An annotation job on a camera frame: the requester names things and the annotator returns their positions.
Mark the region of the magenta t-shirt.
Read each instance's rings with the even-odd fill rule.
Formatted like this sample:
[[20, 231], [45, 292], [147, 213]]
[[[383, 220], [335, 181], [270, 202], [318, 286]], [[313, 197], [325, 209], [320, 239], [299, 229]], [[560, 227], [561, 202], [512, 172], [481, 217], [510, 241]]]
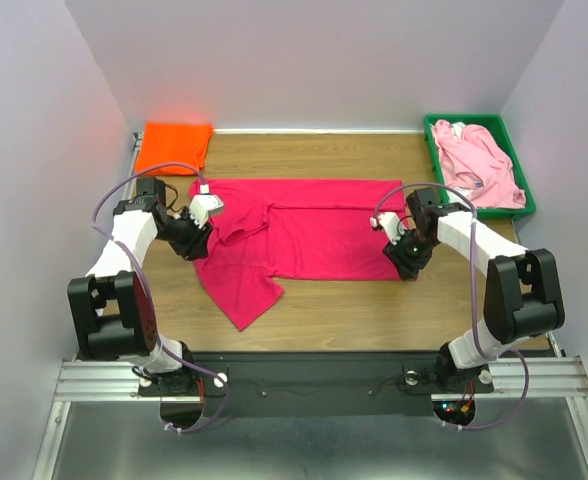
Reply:
[[238, 329], [279, 299], [277, 280], [385, 281], [397, 278], [372, 230], [378, 203], [402, 214], [399, 181], [349, 179], [211, 179], [224, 203], [212, 220], [208, 255], [197, 277]]

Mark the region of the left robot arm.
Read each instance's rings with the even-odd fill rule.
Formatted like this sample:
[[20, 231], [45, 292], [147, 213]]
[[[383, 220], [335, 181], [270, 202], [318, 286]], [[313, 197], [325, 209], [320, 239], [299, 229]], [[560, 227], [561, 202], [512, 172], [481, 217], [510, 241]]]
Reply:
[[211, 220], [224, 203], [203, 185], [188, 206], [174, 211], [166, 190], [156, 177], [137, 179], [134, 196], [113, 210], [99, 259], [69, 282], [67, 297], [82, 359], [128, 363], [151, 394], [183, 396], [203, 392], [202, 375], [183, 342], [160, 334], [142, 264], [156, 240], [183, 260], [206, 258]]

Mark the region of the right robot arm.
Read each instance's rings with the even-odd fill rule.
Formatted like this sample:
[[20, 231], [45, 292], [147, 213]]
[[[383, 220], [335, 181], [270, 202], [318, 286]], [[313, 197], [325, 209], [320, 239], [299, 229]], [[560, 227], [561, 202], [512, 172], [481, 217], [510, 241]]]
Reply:
[[471, 327], [440, 348], [434, 366], [436, 384], [456, 390], [510, 348], [564, 325], [557, 263], [549, 250], [528, 249], [480, 222], [477, 208], [460, 192], [455, 202], [444, 203], [437, 183], [411, 187], [406, 210], [412, 227], [381, 205], [370, 226], [386, 235], [383, 253], [403, 281], [417, 279], [439, 245], [468, 260]]

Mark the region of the pink t-shirt in bin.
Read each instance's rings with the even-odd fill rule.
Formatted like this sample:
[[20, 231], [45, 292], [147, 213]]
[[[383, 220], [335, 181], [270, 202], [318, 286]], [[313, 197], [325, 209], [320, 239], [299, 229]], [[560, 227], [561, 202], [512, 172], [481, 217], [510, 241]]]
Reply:
[[445, 185], [478, 209], [524, 208], [526, 194], [515, 181], [513, 161], [489, 130], [467, 124], [466, 139], [460, 140], [452, 135], [450, 124], [439, 119], [430, 127]]

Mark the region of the white garment in bin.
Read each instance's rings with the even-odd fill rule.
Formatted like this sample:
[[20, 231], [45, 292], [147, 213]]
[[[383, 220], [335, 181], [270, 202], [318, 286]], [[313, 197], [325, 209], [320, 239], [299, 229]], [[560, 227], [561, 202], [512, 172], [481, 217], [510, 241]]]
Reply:
[[464, 122], [453, 122], [450, 124], [449, 129], [452, 135], [460, 140], [466, 139], [467, 124]]

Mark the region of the green plastic bin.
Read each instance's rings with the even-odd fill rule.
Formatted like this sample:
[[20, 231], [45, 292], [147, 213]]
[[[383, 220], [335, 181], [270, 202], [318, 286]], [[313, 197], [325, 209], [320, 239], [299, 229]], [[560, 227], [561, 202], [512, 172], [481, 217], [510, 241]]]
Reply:
[[[427, 148], [432, 163], [432, 169], [435, 174], [436, 181], [444, 183], [443, 175], [437, 158], [437, 151], [433, 142], [432, 133], [430, 127], [439, 119], [445, 119], [451, 123], [453, 122], [464, 122], [466, 124], [477, 124], [481, 125], [489, 130], [491, 135], [498, 146], [508, 154], [514, 165], [514, 177], [517, 185], [525, 191], [526, 194], [526, 206], [522, 209], [478, 209], [479, 217], [481, 219], [517, 219], [524, 216], [533, 214], [536, 211], [536, 204], [531, 193], [530, 187], [525, 177], [525, 173], [521, 167], [515, 148], [512, 144], [510, 136], [502, 117], [498, 114], [492, 113], [432, 113], [427, 114], [423, 118], [424, 125], [424, 138], [427, 143]], [[447, 201], [456, 201], [457, 192], [444, 191], [441, 193], [441, 197]]]

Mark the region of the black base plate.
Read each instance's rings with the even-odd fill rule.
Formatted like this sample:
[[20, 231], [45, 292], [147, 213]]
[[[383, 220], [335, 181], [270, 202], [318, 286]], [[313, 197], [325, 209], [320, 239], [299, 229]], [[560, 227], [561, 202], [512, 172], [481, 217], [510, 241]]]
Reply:
[[191, 426], [210, 418], [448, 416], [473, 411], [475, 389], [492, 390], [488, 366], [448, 389], [435, 382], [437, 352], [205, 353], [195, 361], [204, 390], [187, 401], [153, 401], [162, 420]]

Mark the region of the aluminium frame rail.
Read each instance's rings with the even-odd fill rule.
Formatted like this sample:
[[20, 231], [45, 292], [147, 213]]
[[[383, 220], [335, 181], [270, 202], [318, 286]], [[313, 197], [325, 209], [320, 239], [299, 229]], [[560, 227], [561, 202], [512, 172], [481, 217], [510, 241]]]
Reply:
[[[588, 375], [578, 357], [530, 357], [529, 379], [515, 358], [502, 358], [489, 365], [492, 390], [475, 389], [480, 399], [517, 399], [523, 391], [529, 399], [588, 398]], [[60, 368], [54, 399], [60, 402], [187, 401], [187, 395], [158, 394], [140, 384], [130, 367], [118, 363], [65, 362]]]

